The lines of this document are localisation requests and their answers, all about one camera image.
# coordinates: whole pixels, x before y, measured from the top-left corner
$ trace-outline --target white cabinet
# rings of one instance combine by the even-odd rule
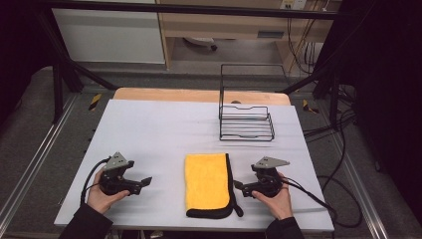
[[[164,64],[156,13],[68,9],[53,12],[75,61]]]

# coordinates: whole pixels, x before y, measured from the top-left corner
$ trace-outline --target wire rack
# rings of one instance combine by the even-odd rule
[[[245,89],[245,87],[224,86],[223,68],[225,66],[256,67],[270,65],[221,65],[219,100],[220,140],[273,140],[275,138],[275,132],[268,107],[243,107],[242,105],[224,104],[224,93],[226,90]]]

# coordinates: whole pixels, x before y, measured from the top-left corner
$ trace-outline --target cable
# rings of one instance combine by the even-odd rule
[[[360,28],[360,26],[362,25],[363,21],[367,18],[367,16],[371,12],[371,10],[374,8],[376,1],[377,0],[373,0],[371,3],[368,3],[368,5],[370,4],[370,6],[368,6],[368,7],[360,7],[360,8],[353,9],[351,11],[352,14],[360,15],[360,12],[363,11],[363,10],[365,10],[365,12],[362,14],[363,17],[355,25],[355,28],[352,29],[350,31],[350,33],[344,38],[344,40],[340,44],[337,45],[337,47],[333,50],[333,52],[321,64],[319,64],[316,69],[313,70],[313,73],[312,73],[311,76],[309,76],[309,78],[312,78],[315,81],[317,78],[320,78],[324,74],[326,74],[328,72],[331,72],[331,69],[330,68],[334,67],[337,64],[337,62],[335,62],[333,60],[333,58],[337,58],[338,55],[343,55],[342,54],[343,48],[345,48],[345,45],[348,44],[348,42],[351,39],[351,37]],[[290,42],[291,41],[291,38],[290,38],[290,26],[289,26],[289,24],[290,24],[290,19],[288,18],[288,33],[289,33],[288,35],[289,35],[289,42]],[[300,85],[302,85],[302,87],[304,86],[303,83],[298,83],[295,86],[295,88],[301,88],[301,87],[299,87]]]
[[[316,0],[316,2],[315,2],[315,4],[314,4],[314,6],[313,6],[313,8],[312,8],[312,10],[311,11],[314,11],[315,9],[316,9],[316,7],[317,7],[317,3],[318,3],[318,1],[319,0]],[[310,30],[311,30],[311,28],[312,28],[312,26],[313,26],[313,24],[314,24],[314,22],[316,21],[316,19],[308,19],[308,21],[307,21],[307,24],[305,25],[305,29],[304,29],[304,32],[302,33],[302,37],[301,37],[301,39],[300,39],[300,41],[299,41],[299,44],[298,44],[298,46],[294,49],[294,46],[293,46],[293,43],[292,43],[292,39],[291,39],[291,30],[292,30],[292,19],[291,18],[288,18],[288,35],[289,35],[289,48],[290,48],[290,50],[291,50],[291,52],[292,52],[292,55],[294,56],[294,59],[295,59],[295,62],[296,62],[296,65],[298,66],[298,68],[302,71],[302,72],[304,72],[304,73],[307,73],[307,74],[311,74],[311,69],[310,69],[310,65],[309,65],[309,69],[306,71],[303,67],[302,67],[302,65],[301,65],[301,61],[300,61],[300,55],[301,55],[301,52],[302,52],[302,49],[303,49],[303,45],[302,45],[302,42],[305,42],[306,41],[306,38],[307,38],[307,36],[308,36],[308,34],[309,34],[309,32],[310,32]]]
[[[320,175],[320,176],[317,176],[317,178],[328,178],[328,176]],[[356,204],[357,210],[359,212],[359,218],[357,219],[357,222],[355,222],[354,224],[348,225],[348,224],[340,223],[338,221],[335,221],[335,224],[345,227],[345,228],[356,228],[357,226],[360,225],[360,223],[363,220],[363,213],[362,213],[362,208],[360,207],[360,204],[357,202],[357,199],[353,195],[353,193],[349,189],[347,189],[347,187],[345,187],[344,184],[342,184],[339,180],[335,179],[334,177],[331,180],[333,182],[336,182],[342,189],[344,189],[344,191],[351,197],[351,199]]]
[[[97,185],[99,185],[99,183],[94,183],[93,185],[85,188],[85,191],[88,191],[88,190],[90,190],[90,188],[92,188],[93,186],[97,186]]]
[[[328,183],[331,181],[331,179],[334,177],[334,175],[338,172],[338,170],[340,169],[343,161],[344,161],[344,156],[345,156],[345,136],[344,136],[344,131],[342,128],[342,118],[343,116],[351,110],[347,110],[346,112],[344,112],[343,114],[341,114],[340,120],[339,120],[339,131],[340,131],[340,136],[341,136],[341,140],[343,142],[342,144],[342,149],[341,149],[341,157],[340,160],[338,161],[337,166],[335,167],[334,171],[331,173],[331,175],[328,177],[328,180],[324,183],[323,187],[322,187],[322,191],[325,190],[326,186],[328,185]]]
[[[313,70],[314,70],[314,66],[316,64],[316,44],[317,43],[312,43],[313,49],[312,49],[312,53],[313,53]]]
[[[86,195],[87,195],[87,191],[88,191],[88,189],[89,189],[89,188],[91,188],[91,187],[93,186],[93,185],[92,185],[92,186],[90,186],[90,187],[87,187],[87,186],[88,186],[88,182],[90,181],[91,176],[93,176],[93,174],[94,174],[94,172],[96,171],[97,167],[99,167],[99,166],[100,166],[101,164],[103,164],[103,163],[107,163],[107,162],[109,161],[109,159],[110,159],[110,158],[111,158],[111,157],[101,160],[101,161],[100,161],[100,162],[98,162],[98,163],[94,166],[94,168],[91,170],[90,174],[88,175],[87,180],[85,181],[84,188],[83,188],[83,190],[82,190],[82,192],[81,192],[81,205],[85,203],[85,197],[86,197]]]
[[[311,66],[313,66],[314,70],[314,64],[315,64],[315,48],[316,43],[313,42],[307,42],[307,45],[305,46],[305,52],[304,52],[304,60],[305,64],[308,65],[308,72],[311,72]]]
[[[355,114],[354,113],[350,113],[350,112],[352,112],[351,109],[345,111],[343,113],[344,119],[342,119],[341,121],[340,120],[337,120],[335,124],[342,124],[343,125],[343,128],[345,128],[346,126],[348,126],[355,119]],[[308,138],[308,137],[311,137],[311,136],[314,136],[314,135],[323,133],[323,132],[325,132],[327,130],[331,130],[332,127],[333,127],[333,124],[331,123],[331,124],[329,124],[327,126],[323,126],[323,127],[319,127],[319,128],[305,129],[304,130],[304,137],[305,138]]]
[[[334,208],[332,208],[330,205],[328,205],[327,203],[323,202],[322,200],[320,200],[319,198],[317,198],[315,195],[313,195],[312,193],[310,193],[309,191],[305,190],[298,182],[294,181],[291,178],[288,177],[282,177],[282,179],[286,179],[286,180],[282,180],[283,183],[290,185],[292,187],[297,188],[298,190],[304,192],[308,197],[310,197],[313,201],[315,201],[317,204],[323,206],[324,208],[326,208],[328,211],[330,211],[333,216],[332,216],[332,221],[336,221],[337,219],[337,212],[335,211]]]

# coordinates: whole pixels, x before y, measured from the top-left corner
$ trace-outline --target black cable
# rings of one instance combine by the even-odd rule
[[[345,136],[344,136],[344,131],[343,131],[343,124],[342,124],[342,118],[343,116],[348,112],[344,112],[343,114],[341,114],[340,120],[339,120],[339,131],[340,131],[340,136],[341,136],[341,140],[343,142],[343,146],[341,149],[341,157],[340,160],[338,161],[337,166],[335,167],[334,171],[331,173],[331,175],[328,177],[328,180],[324,183],[324,185],[322,186],[322,191],[325,190],[326,186],[328,185],[328,183],[331,181],[331,179],[334,177],[334,175],[338,172],[338,170],[340,169],[343,161],[344,161],[344,156],[345,156]]]
[[[288,177],[282,177],[283,179],[286,180],[282,180],[283,183],[295,187],[298,190],[304,192],[308,197],[310,197],[313,201],[315,201],[317,204],[323,206],[324,208],[326,208],[328,211],[330,211],[333,216],[331,218],[331,220],[334,222],[337,219],[337,212],[335,211],[334,208],[332,208],[330,205],[328,205],[327,203],[323,202],[322,200],[320,200],[319,198],[317,198],[315,195],[313,195],[312,193],[310,193],[309,191],[305,190],[298,182],[294,181],[291,178]]]
[[[109,159],[110,159],[110,158],[111,158],[111,157],[101,160],[101,161],[100,161],[100,162],[98,162],[98,163],[94,166],[94,168],[91,170],[90,174],[89,174],[89,175],[88,175],[88,177],[87,177],[87,180],[85,181],[84,188],[83,188],[83,190],[82,190],[82,192],[81,192],[81,205],[85,203],[85,197],[86,197],[86,195],[87,195],[87,191],[88,191],[88,189],[89,189],[89,187],[87,188],[87,186],[88,186],[88,183],[90,182],[90,178],[91,178],[91,176],[93,176],[94,172],[97,170],[97,167],[99,167],[99,166],[100,166],[101,164],[103,164],[103,163],[107,163],[107,162],[109,161]]]
[[[90,188],[92,188],[93,186],[97,186],[97,185],[99,185],[99,183],[94,183],[93,185],[85,188],[85,191],[88,191],[88,190],[90,190]]]
[[[314,66],[316,65],[316,44],[317,43],[313,43],[313,70]]]
[[[308,63],[308,46],[309,45],[310,43],[307,43],[307,45],[305,46],[305,53],[304,53],[305,64]]]
[[[303,34],[303,38],[304,38],[304,36],[305,36],[305,35],[307,35],[307,34],[308,34],[308,32],[310,31],[310,29],[311,29],[312,25],[314,24],[314,22],[315,22],[315,19],[313,19],[313,20],[311,21],[310,26],[309,26],[308,28],[306,28],[306,31],[305,31],[305,32],[304,32],[304,34]],[[294,59],[295,59],[295,62],[296,62],[296,65],[298,66],[298,68],[299,68],[302,72],[304,72],[304,73],[311,74],[311,72],[308,72],[307,70],[305,70],[305,69],[302,67],[302,65],[301,65],[301,61],[300,61],[300,59],[298,58],[298,55],[296,54],[296,52],[295,52],[295,48],[294,48],[294,46],[293,46],[292,37],[291,37],[291,32],[292,32],[292,19],[291,19],[291,18],[288,18],[288,39],[289,39],[288,44],[289,44],[289,49],[290,49],[290,50],[291,50],[291,52],[292,52],[292,55],[293,55],[293,57],[294,57]]]
[[[317,178],[328,178],[328,176],[320,175],[320,176],[317,176]],[[359,212],[359,218],[357,219],[357,222],[355,222],[354,224],[344,224],[344,223],[340,223],[338,221],[335,221],[335,224],[342,226],[342,227],[345,227],[345,228],[356,228],[356,227],[358,227],[360,225],[360,223],[362,223],[362,220],[363,220],[362,208],[360,207],[359,202],[357,201],[357,199],[353,195],[353,193],[346,186],[344,186],[344,184],[342,184],[339,180],[335,179],[334,177],[331,180],[333,182],[337,183],[342,189],[344,189],[344,191],[351,197],[351,199],[356,204],[357,210]]]
[[[311,58],[312,57],[313,57],[313,43],[311,43],[310,58],[308,59],[308,63],[307,63],[307,65],[308,65],[308,72],[311,72]]]
[[[354,113],[351,113],[351,114],[348,113],[350,111],[351,110],[347,110],[346,112],[344,112],[343,113],[343,117],[345,119],[343,119],[341,122],[340,122],[340,120],[337,120],[336,121],[336,124],[339,125],[339,124],[342,123],[343,128],[345,128],[346,126],[348,126],[350,124],[350,122],[355,119],[355,114]],[[331,123],[331,124],[329,124],[327,126],[323,126],[323,127],[319,127],[319,128],[305,129],[304,130],[304,137],[305,138],[308,138],[308,137],[311,137],[311,136],[320,134],[322,132],[325,132],[327,130],[331,130],[332,128],[333,128],[333,124]]]

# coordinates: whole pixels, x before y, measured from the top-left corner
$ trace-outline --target microfiber cloth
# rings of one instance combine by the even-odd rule
[[[227,153],[187,154],[185,158],[186,215],[220,219],[242,209],[233,192]]]

